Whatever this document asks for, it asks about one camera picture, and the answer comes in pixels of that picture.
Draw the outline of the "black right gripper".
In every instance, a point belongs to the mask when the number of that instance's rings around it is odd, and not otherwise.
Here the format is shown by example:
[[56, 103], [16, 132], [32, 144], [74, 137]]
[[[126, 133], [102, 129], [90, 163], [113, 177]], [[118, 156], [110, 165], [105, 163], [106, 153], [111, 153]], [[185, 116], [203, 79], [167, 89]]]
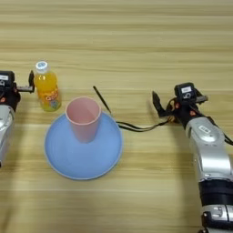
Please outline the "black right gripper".
[[[202, 104], [208, 101], [207, 96], [202, 95], [197, 89], [195, 89], [195, 91], [197, 104]], [[196, 105], [181, 105], [177, 100], [172, 100], [167, 104], [166, 112], [160, 103], [158, 94], [155, 91], [152, 92], [152, 101], [159, 117], [165, 117], [168, 112], [169, 121], [181, 124], [183, 127], [186, 127], [190, 120], [203, 117], [203, 114], [198, 111], [198, 107]]]

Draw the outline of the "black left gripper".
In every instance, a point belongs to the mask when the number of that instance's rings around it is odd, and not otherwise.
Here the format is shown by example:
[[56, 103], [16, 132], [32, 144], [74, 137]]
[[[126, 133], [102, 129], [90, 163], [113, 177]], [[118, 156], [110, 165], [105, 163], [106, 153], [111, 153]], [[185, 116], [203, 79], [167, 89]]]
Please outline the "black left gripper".
[[29, 86], [19, 86], [13, 87], [12, 89], [5, 89], [4, 91], [0, 90], [0, 106], [6, 105], [12, 107], [16, 110], [18, 103], [21, 100], [21, 92], [34, 93], [35, 84], [34, 84], [34, 71], [31, 70], [28, 78]]

